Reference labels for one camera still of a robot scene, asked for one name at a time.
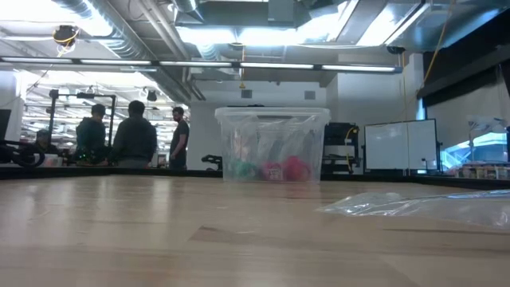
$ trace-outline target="man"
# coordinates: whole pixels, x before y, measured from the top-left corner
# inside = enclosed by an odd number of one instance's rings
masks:
[[[35,146],[41,149],[45,154],[57,155],[58,149],[48,141],[49,132],[47,130],[40,130],[37,132],[37,138],[35,140]]]
[[[145,105],[133,100],[127,108],[129,118],[119,124],[111,161],[118,161],[122,168],[145,168],[152,161],[158,146],[156,129],[143,118]]]
[[[106,108],[102,104],[92,106],[92,117],[85,117],[76,128],[76,154],[79,163],[98,164],[108,155],[104,146],[106,136],[103,124]]]
[[[184,109],[175,107],[172,111],[174,120],[178,123],[170,145],[170,168],[186,170],[186,147],[190,137],[190,127],[183,119]]]

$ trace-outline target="window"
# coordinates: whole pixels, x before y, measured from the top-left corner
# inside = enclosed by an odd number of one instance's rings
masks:
[[[452,167],[475,162],[507,163],[507,134],[490,132],[478,136],[473,141],[473,153],[469,147],[469,141],[456,144],[441,152],[443,169],[449,170]]]

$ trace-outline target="table surface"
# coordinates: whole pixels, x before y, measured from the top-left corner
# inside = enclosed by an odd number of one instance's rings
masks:
[[[510,232],[315,209],[466,190],[104,176],[0,182],[4,286],[508,286]]]

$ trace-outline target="red object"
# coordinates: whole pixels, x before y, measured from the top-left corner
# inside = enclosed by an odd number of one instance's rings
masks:
[[[283,181],[283,169],[279,163],[265,163],[262,167],[262,174],[268,181]]]
[[[297,156],[289,156],[284,162],[284,177],[288,181],[308,181],[310,179],[310,167]]]

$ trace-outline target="clear plastic bin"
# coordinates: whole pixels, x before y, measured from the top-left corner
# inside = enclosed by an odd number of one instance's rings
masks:
[[[325,108],[218,108],[223,179],[320,181]]]

